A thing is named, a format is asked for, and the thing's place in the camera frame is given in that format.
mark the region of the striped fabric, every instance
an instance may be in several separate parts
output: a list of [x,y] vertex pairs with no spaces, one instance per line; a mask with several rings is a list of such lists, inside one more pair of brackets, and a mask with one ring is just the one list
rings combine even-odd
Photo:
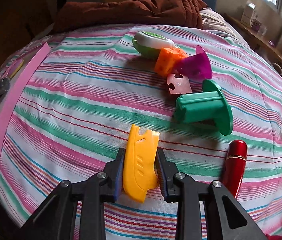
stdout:
[[[150,31],[189,55],[201,45],[233,112],[233,132],[210,123],[176,123],[175,98],[131,38]],[[238,196],[265,234],[282,235],[282,78],[261,57],[225,33],[158,25],[103,25],[34,41],[1,67],[41,43],[52,51],[25,87],[0,158],[0,202],[21,226],[63,179],[86,180],[125,147],[131,124],[160,132],[159,147],[178,169],[209,183],[222,172],[231,141],[243,139],[248,161]],[[191,82],[194,92],[201,84]],[[78,239],[81,204],[76,216]],[[144,204],[122,194],[105,204],[107,239],[174,239],[177,205],[159,188]],[[203,237],[206,238],[202,214]]]

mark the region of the brown quilt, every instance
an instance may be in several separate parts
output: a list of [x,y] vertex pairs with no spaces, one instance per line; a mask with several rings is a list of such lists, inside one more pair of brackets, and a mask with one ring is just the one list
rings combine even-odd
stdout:
[[202,0],[126,0],[123,2],[67,2],[59,11],[54,31],[98,24],[143,23],[202,29]]

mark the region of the white and green object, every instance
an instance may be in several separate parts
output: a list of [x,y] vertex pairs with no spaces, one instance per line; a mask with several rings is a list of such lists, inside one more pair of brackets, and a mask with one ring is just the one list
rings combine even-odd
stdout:
[[172,40],[151,32],[138,32],[132,39],[134,48],[142,56],[157,60],[162,48],[174,48]]

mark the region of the red lipstick tube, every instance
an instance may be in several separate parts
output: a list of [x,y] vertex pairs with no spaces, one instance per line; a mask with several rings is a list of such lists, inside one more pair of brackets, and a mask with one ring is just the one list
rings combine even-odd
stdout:
[[244,141],[234,140],[230,143],[222,183],[235,198],[237,198],[241,186],[247,153],[248,146]]

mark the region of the bolt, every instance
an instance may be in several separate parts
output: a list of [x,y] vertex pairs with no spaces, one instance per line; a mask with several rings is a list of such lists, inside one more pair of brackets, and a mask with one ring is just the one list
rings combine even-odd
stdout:
[[99,179],[104,179],[106,177],[106,173],[105,172],[99,172],[97,175],[96,175]]
[[185,178],[185,174],[183,172],[177,172],[175,175],[178,179],[184,179]]
[[222,183],[219,182],[218,180],[215,180],[214,182],[212,182],[212,185],[213,185],[214,187],[221,187],[221,186],[222,186]]
[[61,181],[61,186],[62,186],[62,187],[67,187],[68,185],[70,185],[70,183],[71,183],[71,182],[70,182],[69,180],[62,180],[62,181]]

